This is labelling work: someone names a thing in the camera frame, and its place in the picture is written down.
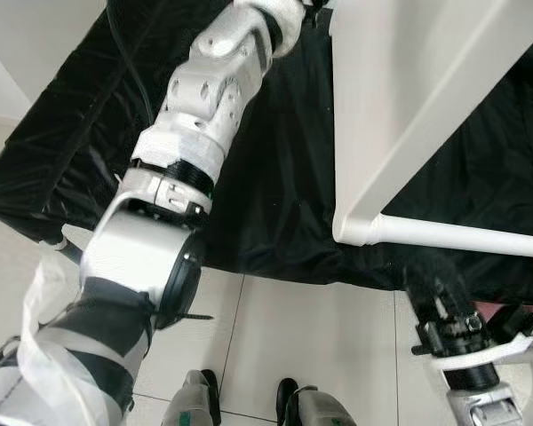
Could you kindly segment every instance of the black shoe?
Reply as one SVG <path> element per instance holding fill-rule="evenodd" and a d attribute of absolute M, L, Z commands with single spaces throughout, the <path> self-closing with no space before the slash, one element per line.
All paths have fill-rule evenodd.
<path fill-rule="evenodd" d="M 298 383 L 296 380 L 286 378 L 282 379 L 278 384 L 278 392 L 276 393 L 276 423 L 278 426 L 284 424 L 286 417 L 286 405 L 288 400 L 294 392 L 298 390 Z"/>
<path fill-rule="evenodd" d="M 217 377 L 211 370 L 203 370 L 203 377 L 210 385 L 210 414 L 213 420 L 213 426 L 221 424 L 221 409 L 219 408 L 219 386 L 217 385 Z"/>

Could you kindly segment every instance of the white metal frame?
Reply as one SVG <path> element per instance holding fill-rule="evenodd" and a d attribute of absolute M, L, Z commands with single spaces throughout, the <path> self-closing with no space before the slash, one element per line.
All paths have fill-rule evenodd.
<path fill-rule="evenodd" d="M 533 0 L 339 0 L 330 31 L 335 240 L 533 256 L 531 236 L 380 213 L 533 43 Z"/>

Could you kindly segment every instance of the robotic arm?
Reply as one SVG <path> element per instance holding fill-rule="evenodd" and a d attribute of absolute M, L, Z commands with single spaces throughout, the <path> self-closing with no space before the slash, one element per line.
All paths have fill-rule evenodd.
<path fill-rule="evenodd" d="M 304 16 L 299 0 L 235 0 L 194 40 L 84 252 L 79 300 L 1 360 L 0 425 L 121 423 L 153 333 L 188 316 L 221 166 Z"/>
<path fill-rule="evenodd" d="M 454 265 L 427 250 L 410 259 L 403 282 L 422 343 L 413 354 L 432 355 L 457 424 L 522 425 L 513 391 L 500 381 L 495 363 L 529 350 L 533 312 L 506 306 L 486 323 Z"/>

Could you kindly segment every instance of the plastic wrap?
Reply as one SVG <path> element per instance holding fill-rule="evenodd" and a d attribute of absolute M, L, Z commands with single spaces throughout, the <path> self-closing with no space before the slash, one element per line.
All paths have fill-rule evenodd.
<path fill-rule="evenodd" d="M 224 2 L 123 2 L 121 28 L 154 111 Z M 415 248 L 331 236 L 335 207 L 330 13 L 304 27 L 247 108 L 213 194 L 205 264 L 281 280 L 395 289 Z M 0 219 L 34 240 L 93 229 L 147 126 L 101 15 L 0 156 Z M 533 235 L 533 46 L 384 213 Z M 533 258 L 438 250 L 472 295 L 533 304 Z"/>
<path fill-rule="evenodd" d="M 65 274 L 52 255 L 44 256 L 24 297 L 17 359 L 30 388 L 67 426 L 109 426 L 105 397 L 91 373 L 58 343 L 38 342 L 38 316 L 65 286 Z"/>

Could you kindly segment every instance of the metal screw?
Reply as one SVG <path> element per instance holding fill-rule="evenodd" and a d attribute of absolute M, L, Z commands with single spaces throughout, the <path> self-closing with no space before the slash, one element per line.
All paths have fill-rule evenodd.
<path fill-rule="evenodd" d="M 468 327 L 468 330 L 472 332 L 481 330 L 481 321 L 476 315 L 466 318 L 465 325 Z"/>

